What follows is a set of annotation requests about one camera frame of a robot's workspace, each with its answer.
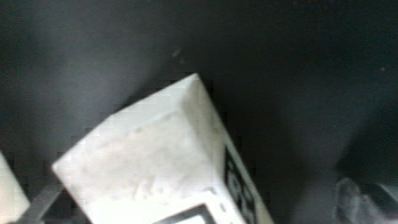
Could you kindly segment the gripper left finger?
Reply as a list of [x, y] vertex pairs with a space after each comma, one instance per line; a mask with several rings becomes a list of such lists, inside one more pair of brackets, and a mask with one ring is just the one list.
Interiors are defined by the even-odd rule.
[[56, 203], [63, 190], [65, 190], [63, 184], [58, 180], [54, 180], [47, 184], [33, 200], [29, 209], [17, 221], [17, 224], [45, 224], [43, 217]]

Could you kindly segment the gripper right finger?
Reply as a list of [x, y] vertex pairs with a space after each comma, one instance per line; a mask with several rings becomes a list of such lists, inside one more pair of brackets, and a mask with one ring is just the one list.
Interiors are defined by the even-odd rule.
[[333, 224], [398, 224], [397, 186], [338, 181]]

